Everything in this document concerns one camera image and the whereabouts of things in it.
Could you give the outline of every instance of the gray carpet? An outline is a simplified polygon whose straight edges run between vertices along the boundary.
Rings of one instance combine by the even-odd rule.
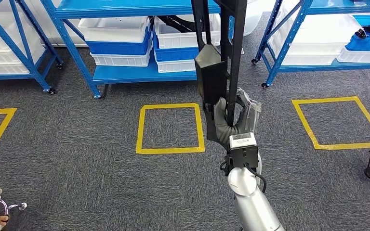
[[[239,77],[263,103],[257,140],[266,195],[286,230],[370,231],[368,150],[314,150],[291,103],[356,95],[370,113],[370,70],[282,73],[262,90],[266,67],[250,60],[267,17],[244,39]],[[57,95],[33,80],[0,81],[0,108],[18,108],[0,140],[2,196],[29,204],[13,213],[8,230],[237,230],[220,145],[205,141],[206,152],[196,154],[135,153],[141,107],[200,104],[195,82],[113,85],[94,100],[67,50],[58,52],[65,67],[48,76]],[[89,52],[81,54],[93,71]],[[322,144],[370,141],[370,124],[351,102],[302,110]],[[143,146],[194,146],[194,127],[192,110],[149,111]]]

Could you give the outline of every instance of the black cable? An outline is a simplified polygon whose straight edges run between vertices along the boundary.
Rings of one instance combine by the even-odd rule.
[[[253,171],[250,167],[249,167],[249,164],[248,163],[245,163],[245,167],[255,176],[259,177],[260,179],[263,180],[263,189],[262,189],[262,192],[266,192],[266,187],[267,187],[267,181],[266,179],[264,179],[264,177],[262,177],[262,175],[260,175],[259,173]]]

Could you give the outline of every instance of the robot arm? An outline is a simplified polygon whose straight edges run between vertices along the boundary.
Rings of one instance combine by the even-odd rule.
[[[264,193],[254,131],[260,104],[238,85],[246,0],[214,0],[221,8],[221,51],[211,44],[208,0],[191,0],[199,54],[195,58],[198,91],[203,100],[207,139],[226,149],[221,170],[235,194],[235,206],[244,231],[284,231]],[[235,105],[243,107],[234,124]]]

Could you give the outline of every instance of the white plastic bin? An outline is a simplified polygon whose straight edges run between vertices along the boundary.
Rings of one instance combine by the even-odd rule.
[[[78,25],[86,41],[141,43],[149,29],[148,16],[84,18]]]
[[[275,42],[274,37],[269,39],[269,45],[278,57],[281,47],[283,44],[278,44]],[[339,55],[339,52],[332,53],[291,53],[287,52],[282,65],[330,65],[332,61]]]
[[[32,53],[33,61],[35,63],[43,55],[44,51],[45,51],[45,48],[40,45],[40,47],[38,47],[38,49],[36,49]],[[16,62],[12,62],[12,63],[1,63],[0,62],[0,75],[24,75],[24,74],[29,74],[29,71],[19,59],[17,59]]]
[[[195,60],[157,62],[157,66],[159,73],[195,71]]]
[[[96,65],[102,66],[137,66],[146,67],[149,63],[149,55],[152,50],[152,37],[148,42],[145,55],[119,55],[119,54],[91,54]]]
[[[7,17],[7,13],[0,13],[1,26],[5,29],[6,33],[12,38],[14,43],[18,45],[21,51],[26,55],[26,51],[23,46],[22,39],[20,37],[16,22],[12,20],[5,20],[6,17]],[[21,19],[22,26],[25,31],[25,36],[26,36],[28,45],[29,46],[34,45],[37,39],[39,40],[39,43],[40,43],[40,38],[37,32],[34,31],[34,29],[28,23],[26,23],[26,19],[23,16],[20,15],[20,19]],[[0,37],[0,51],[8,51],[8,50],[10,50],[9,46],[6,45],[6,43]]]
[[[193,22],[193,15],[178,15],[178,17]],[[211,21],[211,39],[212,44],[219,46],[221,43],[221,18],[218,13],[210,14]],[[159,48],[181,48],[181,47],[197,47],[197,35],[195,32],[181,33],[177,29],[167,26],[163,21],[154,17],[155,33],[158,37]],[[206,42],[206,34],[202,33],[203,40]]]
[[[39,58],[43,55],[45,48],[40,44],[31,44],[30,53],[32,54],[33,62],[36,63]],[[12,50],[0,51],[0,64],[16,64],[20,60]]]
[[[24,75],[29,74],[26,67],[20,64],[0,64],[0,75]]]
[[[283,2],[282,7],[280,8],[279,15],[276,18],[275,26],[278,25],[281,20],[290,12],[290,9],[283,7],[285,3],[287,2]],[[294,13],[280,27],[279,32],[284,39],[287,38],[287,35],[294,24],[296,15],[297,14]],[[293,43],[349,43],[351,37],[359,29],[361,29],[361,25],[353,16],[349,14],[308,15],[302,22],[296,36],[294,37]]]
[[[343,48],[337,60],[349,63],[370,63],[370,51],[349,51]]]
[[[277,47],[284,44],[286,37],[282,36],[278,31],[276,31],[271,37]],[[305,41],[300,39],[295,39],[293,43],[290,44],[289,54],[336,54],[338,55],[343,47],[348,44],[349,41],[337,41],[337,42],[325,42],[325,41]]]

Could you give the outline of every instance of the shelf frame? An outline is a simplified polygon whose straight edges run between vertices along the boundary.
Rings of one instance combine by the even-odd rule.
[[[33,16],[32,12],[24,2],[24,0],[16,0],[17,4],[21,7],[22,11],[25,13],[27,19],[31,22],[34,29],[39,34],[42,41],[45,43],[46,49],[43,55],[36,61],[36,63],[33,61],[32,55],[30,53],[29,45],[27,43],[27,39],[25,36],[25,32],[23,30],[23,26],[19,17],[19,12],[16,8],[16,2],[15,0],[9,0],[11,9],[15,18],[16,25],[19,29],[19,34],[22,39],[22,44],[26,50],[26,55],[23,54],[23,52],[19,49],[19,47],[16,45],[16,43],[11,39],[11,37],[6,33],[5,29],[0,25],[0,37],[2,40],[12,49],[16,57],[22,62],[22,64],[28,69],[29,74],[19,74],[19,75],[0,75],[0,80],[3,79],[27,79],[27,78],[34,78],[43,88],[43,91],[49,92],[52,88],[51,86],[46,82],[45,78],[53,64],[54,61],[57,61],[58,66],[63,65],[63,60],[60,58],[60,56],[55,51],[54,47],[49,42],[48,38],[44,34],[42,28],[39,26],[36,18]],[[43,73],[41,74],[38,71],[38,67],[41,65],[43,59],[45,58],[47,53],[51,54],[50,60],[48,61],[47,65],[45,66]]]
[[[101,92],[97,85],[115,83],[134,83],[149,81],[187,81],[196,80],[195,72],[185,73],[158,73],[153,57],[150,57],[148,67],[122,67],[122,66],[98,66],[91,75],[77,48],[75,47],[66,26],[70,27],[77,35],[84,39],[84,36],[67,19],[72,18],[98,18],[98,17],[125,17],[125,16],[155,16],[173,14],[192,14],[190,0],[125,0],[125,1],[86,1],[82,4],[80,0],[63,0],[56,8],[51,0],[40,0],[48,12],[53,24],[61,35],[70,55],[74,59],[77,67],[83,75],[88,87],[93,93],[94,98],[101,98]],[[220,8],[213,0],[209,0],[210,13],[219,13]],[[144,71],[148,76],[124,77],[127,70],[134,68],[146,68]]]
[[[286,66],[282,65],[284,58],[289,51],[290,44],[293,42],[302,22],[305,17],[309,14],[335,14],[335,13],[370,13],[370,4],[364,6],[351,5],[351,0],[332,0],[331,5],[327,5],[325,0],[301,0],[288,15],[281,20],[281,22],[275,26],[276,16],[280,10],[283,0],[277,0],[272,10],[270,20],[267,23],[264,35],[262,37],[259,50],[252,62],[255,64],[263,58],[269,75],[267,80],[262,85],[263,88],[267,88],[273,84],[273,81],[279,72],[301,72],[301,71],[342,71],[342,70],[359,70],[359,69],[370,69],[370,64],[366,63],[340,63],[334,60],[331,65],[297,65],[297,66]],[[274,34],[292,15],[295,11],[298,11],[297,17],[294,20],[294,24],[287,35],[286,40],[280,50],[278,57],[275,56],[274,51],[268,45],[268,40],[272,34]],[[268,58],[265,55],[265,50],[268,49],[274,64],[271,65]]]

